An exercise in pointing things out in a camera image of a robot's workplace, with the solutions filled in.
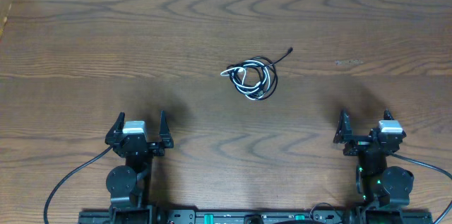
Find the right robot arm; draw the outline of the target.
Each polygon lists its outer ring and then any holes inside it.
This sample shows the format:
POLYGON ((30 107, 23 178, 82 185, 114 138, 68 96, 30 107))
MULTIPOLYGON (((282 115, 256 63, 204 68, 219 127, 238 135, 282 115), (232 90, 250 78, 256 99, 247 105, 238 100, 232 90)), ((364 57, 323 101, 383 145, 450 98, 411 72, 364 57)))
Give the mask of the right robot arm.
POLYGON ((378 126, 367 135, 352 132, 350 115, 340 113, 334 143, 343 143, 343 155, 356 156, 357 191, 363 204, 347 210, 344 223, 403 223, 402 207, 410 203, 414 175, 401 167, 389 167, 386 157, 400 149, 406 137, 399 121, 385 110, 378 126))

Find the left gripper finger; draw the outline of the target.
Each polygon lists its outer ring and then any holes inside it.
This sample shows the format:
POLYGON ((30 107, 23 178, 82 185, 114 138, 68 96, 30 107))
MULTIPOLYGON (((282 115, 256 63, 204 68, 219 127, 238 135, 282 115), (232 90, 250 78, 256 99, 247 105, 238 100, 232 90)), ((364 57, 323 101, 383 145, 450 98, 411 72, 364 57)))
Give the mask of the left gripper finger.
POLYGON ((114 144, 114 142, 117 140, 117 138, 122 134, 122 129, 124 127, 124 119, 125 119, 125 113, 120 112, 119 116, 117 117, 117 120, 111 127, 111 129, 107 132, 105 136, 105 143, 106 144, 114 144))
POLYGON ((170 133, 170 129, 167 124, 167 117, 164 110, 162 110, 160 114, 159 137, 165 148, 174 148, 174 140, 170 133))

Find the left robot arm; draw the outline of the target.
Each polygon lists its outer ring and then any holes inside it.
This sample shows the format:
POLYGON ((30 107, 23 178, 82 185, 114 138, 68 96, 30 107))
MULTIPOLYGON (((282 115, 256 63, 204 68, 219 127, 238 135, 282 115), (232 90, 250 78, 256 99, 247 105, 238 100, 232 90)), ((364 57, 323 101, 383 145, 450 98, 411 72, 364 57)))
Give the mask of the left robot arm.
POLYGON ((159 140, 149 142, 144 121, 126 121, 121 112, 105 136, 105 143, 125 164, 115 167, 106 178, 110 193, 110 223, 159 223, 156 207, 146 203, 145 191, 154 157, 174 147, 164 111, 160 114, 159 140))

